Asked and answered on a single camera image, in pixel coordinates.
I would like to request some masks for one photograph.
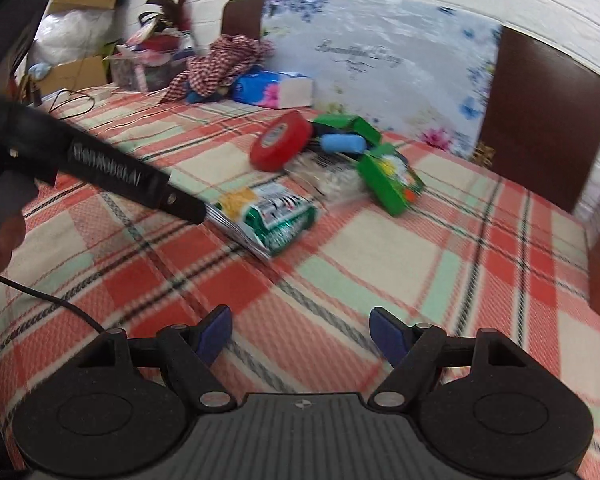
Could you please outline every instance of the blue tissue pack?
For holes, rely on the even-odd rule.
[[[248,73],[235,80],[232,99],[265,108],[296,108],[314,103],[314,81],[298,72]]]

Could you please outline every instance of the pink flower print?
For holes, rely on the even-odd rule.
[[[264,106],[265,108],[278,108],[278,90],[280,86],[278,83],[270,83],[264,88],[262,101],[256,103],[258,106]]]
[[[420,140],[426,142],[429,146],[448,152],[451,148],[451,136],[446,132],[444,128],[435,130],[430,128],[426,132],[423,132],[420,136]]]

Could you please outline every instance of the red tape roll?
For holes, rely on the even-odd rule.
[[[260,171],[280,171],[311,139],[313,129],[298,110],[273,121],[251,147],[251,165]]]

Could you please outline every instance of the tape roll label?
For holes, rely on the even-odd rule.
[[[262,137],[260,141],[263,148],[273,146],[285,134],[288,124],[282,123],[273,128],[267,135]]]

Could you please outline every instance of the plaid tablecloth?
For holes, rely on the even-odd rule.
[[[256,134],[282,112],[231,102],[157,105],[159,99],[114,94],[76,120],[170,168],[176,184],[206,200],[274,180],[300,191],[287,177],[248,163]],[[67,104],[64,113],[82,106]],[[456,335],[494,326],[589,405],[596,433],[580,473],[600,479],[600,317],[587,304],[583,228],[489,171],[394,141],[427,185],[414,210],[392,218],[369,201],[325,212],[270,266],[209,226],[185,226],[60,176],[28,207],[29,233],[7,276],[130,336],[195,324],[216,304],[228,304],[234,337],[213,371],[237,397],[367,396],[390,370],[368,334],[376,305]],[[0,421],[7,436],[23,396],[94,336],[62,308],[0,285]]]

